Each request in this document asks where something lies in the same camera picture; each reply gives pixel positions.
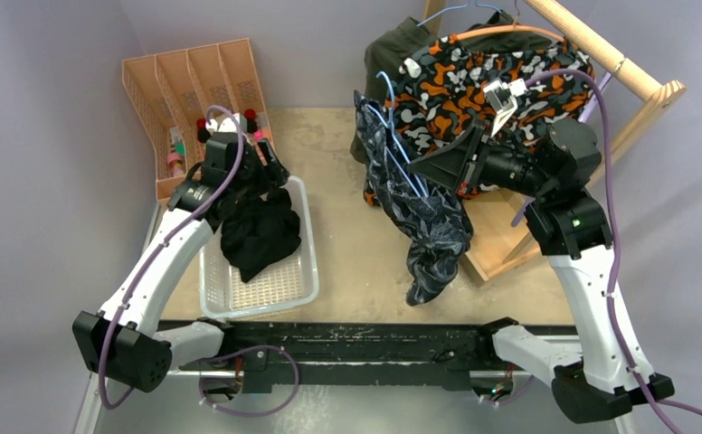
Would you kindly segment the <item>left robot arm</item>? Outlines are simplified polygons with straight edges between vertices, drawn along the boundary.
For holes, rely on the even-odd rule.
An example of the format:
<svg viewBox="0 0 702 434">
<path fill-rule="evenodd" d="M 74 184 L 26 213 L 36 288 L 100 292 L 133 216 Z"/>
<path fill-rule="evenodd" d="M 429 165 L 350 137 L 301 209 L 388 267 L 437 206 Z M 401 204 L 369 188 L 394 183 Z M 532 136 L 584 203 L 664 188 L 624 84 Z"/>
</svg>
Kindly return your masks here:
<svg viewBox="0 0 702 434">
<path fill-rule="evenodd" d="M 289 173 L 268 138 L 218 132 L 171 193 L 148 247 L 97 313 L 81 311 L 72 332 L 86 367 L 129 390 L 153 391 L 169 371 L 197 360 L 216 370 L 234 364 L 237 345 L 221 323 L 202 319 L 160 333 L 165 306 L 188 266 L 232 217 L 234 205 L 283 186 Z"/>
</svg>

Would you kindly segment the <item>dark leaf print shorts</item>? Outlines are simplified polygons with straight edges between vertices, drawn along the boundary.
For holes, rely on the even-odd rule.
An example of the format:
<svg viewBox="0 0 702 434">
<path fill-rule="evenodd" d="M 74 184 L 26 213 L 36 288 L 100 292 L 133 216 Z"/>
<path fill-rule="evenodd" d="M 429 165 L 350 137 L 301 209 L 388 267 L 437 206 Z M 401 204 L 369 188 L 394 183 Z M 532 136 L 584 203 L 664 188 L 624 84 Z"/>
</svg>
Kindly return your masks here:
<svg viewBox="0 0 702 434">
<path fill-rule="evenodd" d="M 461 257 L 470 249 L 473 227 L 461 201 L 445 188 L 425 182 L 429 196 L 419 198 L 385 151 L 398 153 L 387 127 L 369 106 L 384 107 L 354 92 L 356 138 L 365 152 L 365 181 L 394 226 L 411 241 L 406 267 L 413 278 L 405 300 L 410 306 L 434 300 L 457 277 Z"/>
</svg>

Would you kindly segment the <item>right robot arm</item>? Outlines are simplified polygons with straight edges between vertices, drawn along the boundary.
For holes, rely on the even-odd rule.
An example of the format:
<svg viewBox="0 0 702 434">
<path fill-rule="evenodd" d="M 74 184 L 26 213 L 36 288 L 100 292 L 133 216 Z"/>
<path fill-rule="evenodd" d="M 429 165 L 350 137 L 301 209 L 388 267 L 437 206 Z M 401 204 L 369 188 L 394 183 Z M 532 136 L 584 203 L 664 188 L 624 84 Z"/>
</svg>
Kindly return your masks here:
<svg viewBox="0 0 702 434">
<path fill-rule="evenodd" d="M 671 397 L 672 380 L 641 353 L 610 272 L 616 249 L 607 215 L 586 185 L 602 156 L 591 127 L 566 118 L 550 125 L 534 152 L 494 145 L 476 122 L 450 145 L 414 159 L 412 173 L 460 193 L 494 184 L 531 198 L 527 228 L 559 279 L 581 350 L 571 353 L 509 320 L 475 344 L 478 361 L 512 363 L 546 383 L 576 424 L 614 420 Z"/>
</svg>

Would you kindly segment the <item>white plastic basket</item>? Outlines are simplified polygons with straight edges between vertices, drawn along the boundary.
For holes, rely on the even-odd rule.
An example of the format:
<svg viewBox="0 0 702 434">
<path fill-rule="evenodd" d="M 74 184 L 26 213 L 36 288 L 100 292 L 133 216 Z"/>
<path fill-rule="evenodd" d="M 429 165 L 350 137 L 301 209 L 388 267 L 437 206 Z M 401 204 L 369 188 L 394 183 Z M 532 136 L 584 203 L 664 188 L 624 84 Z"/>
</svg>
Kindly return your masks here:
<svg viewBox="0 0 702 434">
<path fill-rule="evenodd" d="M 300 218 L 299 248 L 285 259 L 269 265 L 251 281 L 241 280 L 220 249 L 215 235 L 199 252 L 199 298 L 204 316 L 234 319 L 269 315 L 313 301 L 319 292 L 316 249 L 306 186 L 292 175 L 284 185 Z"/>
</svg>

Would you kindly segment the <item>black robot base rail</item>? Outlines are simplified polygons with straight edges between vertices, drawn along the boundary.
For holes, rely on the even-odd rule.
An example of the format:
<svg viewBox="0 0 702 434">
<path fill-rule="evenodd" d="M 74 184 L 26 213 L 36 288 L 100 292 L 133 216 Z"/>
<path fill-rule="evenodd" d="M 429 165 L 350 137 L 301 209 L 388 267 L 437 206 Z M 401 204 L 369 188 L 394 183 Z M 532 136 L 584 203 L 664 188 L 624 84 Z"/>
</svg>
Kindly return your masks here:
<svg viewBox="0 0 702 434">
<path fill-rule="evenodd" d="M 175 370 L 239 371 L 246 393 L 276 384 L 440 386 L 472 390 L 480 373 L 511 365 L 492 340 L 516 322 L 485 325 L 289 323 L 235 321 L 211 356 Z"/>
</svg>

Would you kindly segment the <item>peach plastic desk organizer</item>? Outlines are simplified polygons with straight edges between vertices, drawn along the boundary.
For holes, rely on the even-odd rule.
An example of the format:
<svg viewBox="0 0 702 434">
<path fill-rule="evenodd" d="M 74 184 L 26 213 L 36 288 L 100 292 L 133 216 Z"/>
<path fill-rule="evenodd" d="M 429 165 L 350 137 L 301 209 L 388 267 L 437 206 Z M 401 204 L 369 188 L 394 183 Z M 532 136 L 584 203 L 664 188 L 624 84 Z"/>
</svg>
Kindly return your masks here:
<svg viewBox="0 0 702 434">
<path fill-rule="evenodd" d="M 156 199 L 165 205 L 185 175 L 172 177 L 167 155 L 185 159 L 185 173 L 204 158 L 198 125 L 212 105 L 258 113 L 257 138 L 273 139 L 248 38 L 163 52 L 122 62 L 122 83 L 154 148 Z"/>
</svg>

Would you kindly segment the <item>black shorts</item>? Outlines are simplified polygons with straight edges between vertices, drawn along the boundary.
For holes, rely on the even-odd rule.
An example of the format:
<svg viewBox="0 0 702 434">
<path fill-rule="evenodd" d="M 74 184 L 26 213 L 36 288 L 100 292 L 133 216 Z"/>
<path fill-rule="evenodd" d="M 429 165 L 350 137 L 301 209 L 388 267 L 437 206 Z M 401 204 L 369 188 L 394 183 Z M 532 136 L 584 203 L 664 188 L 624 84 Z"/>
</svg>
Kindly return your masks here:
<svg viewBox="0 0 702 434">
<path fill-rule="evenodd" d="M 301 244 L 300 217 L 284 188 L 237 203 L 233 217 L 220 228 L 220 248 L 248 283 L 269 265 L 293 254 Z"/>
</svg>

